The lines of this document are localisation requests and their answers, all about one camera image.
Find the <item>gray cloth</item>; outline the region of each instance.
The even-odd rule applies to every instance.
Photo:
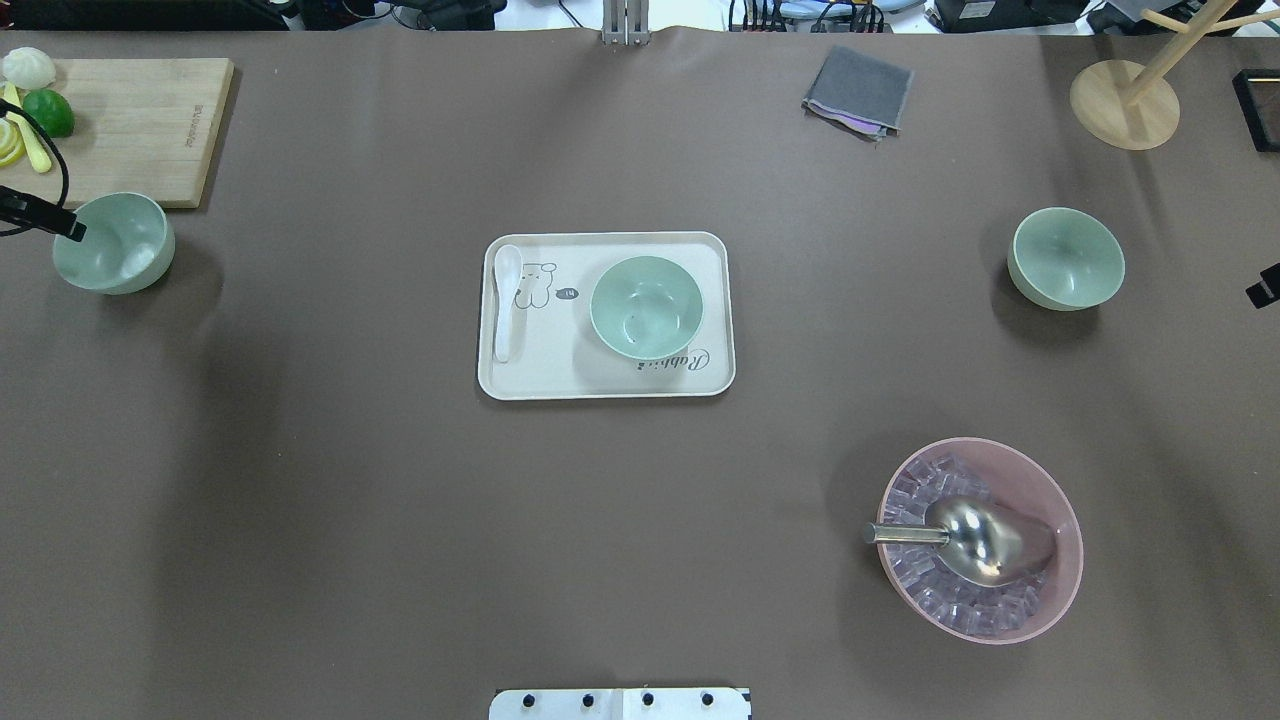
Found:
[[[832,47],[804,97],[809,110],[872,140],[900,129],[913,70]]]

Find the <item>cutting board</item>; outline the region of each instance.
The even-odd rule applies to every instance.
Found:
[[[232,61],[55,60],[50,87],[70,102],[76,132],[54,138],[70,169],[67,205],[109,192],[141,192],[165,208],[198,208],[218,141]],[[61,177],[22,158],[0,184],[58,200]]]

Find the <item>yellow knife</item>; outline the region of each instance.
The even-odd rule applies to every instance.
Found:
[[[22,108],[22,101],[18,100],[18,88],[12,82],[4,83],[4,99],[12,105]],[[9,118],[22,131],[22,142],[27,146],[27,158],[31,159],[31,169],[37,173],[47,173],[54,167],[54,161],[49,159],[49,152],[45,151],[45,146],[36,137],[36,131],[31,129],[27,118],[23,118],[18,113],[10,113]]]

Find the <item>white label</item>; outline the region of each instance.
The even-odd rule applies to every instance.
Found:
[[[964,10],[960,10],[960,19],[986,18],[993,9],[996,9],[995,0],[989,3],[965,3]]]

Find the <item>mint green bowl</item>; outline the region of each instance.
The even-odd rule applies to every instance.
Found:
[[[687,270],[663,258],[628,258],[591,291],[591,327],[613,351],[662,360],[689,346],[703,323],[703,293]]]
[[[173,261],[173,225],[146,195],[113,192],[76,210],[84,238],[54,238],[54,266],[64,281],[104,295],[137,292]]]
[[[1009,277],[1032,302],[1050,310],[1101,305],[1124,282],[1124,252],[1111,231],[1070,208],[1037,210],[1009,246]]]

